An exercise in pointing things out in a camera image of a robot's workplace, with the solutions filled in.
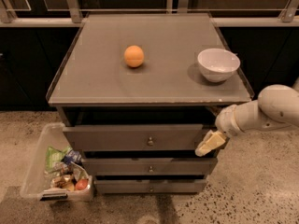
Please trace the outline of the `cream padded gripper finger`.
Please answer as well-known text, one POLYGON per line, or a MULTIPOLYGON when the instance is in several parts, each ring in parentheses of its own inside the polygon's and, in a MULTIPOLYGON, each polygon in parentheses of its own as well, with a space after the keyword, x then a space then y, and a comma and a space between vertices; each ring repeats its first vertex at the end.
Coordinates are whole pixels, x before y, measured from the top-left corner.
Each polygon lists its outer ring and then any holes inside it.
POLYGON ((226 136, 222 132, 213 132, 210 130, 206 133, 204 139, 198 144, 197 148, 195 149, 195 154, 198 157, 203 157, 210 151, 222 146, 225 142, 226 136))

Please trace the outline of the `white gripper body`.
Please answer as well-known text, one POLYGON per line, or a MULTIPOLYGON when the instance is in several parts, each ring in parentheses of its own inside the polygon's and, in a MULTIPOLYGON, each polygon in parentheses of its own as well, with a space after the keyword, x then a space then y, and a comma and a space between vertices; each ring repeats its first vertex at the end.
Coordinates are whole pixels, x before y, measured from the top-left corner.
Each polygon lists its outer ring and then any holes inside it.
POLYGON ((241 133, 241 130, 235 119, 235 109, 236 105, 230 105, 223 108, 215 120, 217 129, 227 137, 237 136, 239 133, 241 133))

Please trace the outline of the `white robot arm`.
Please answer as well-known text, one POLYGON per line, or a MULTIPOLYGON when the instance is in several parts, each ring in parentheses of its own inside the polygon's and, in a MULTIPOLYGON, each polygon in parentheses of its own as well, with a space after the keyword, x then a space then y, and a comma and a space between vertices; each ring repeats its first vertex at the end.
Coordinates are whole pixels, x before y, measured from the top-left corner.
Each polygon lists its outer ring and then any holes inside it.
POLYGON ((203 157, 241 133, 283 131, 299 127, 299 92, 285 85, 270 85, 258 98, 223 108, 216 117, 215 132, 208 131, 195 154, 203 157))

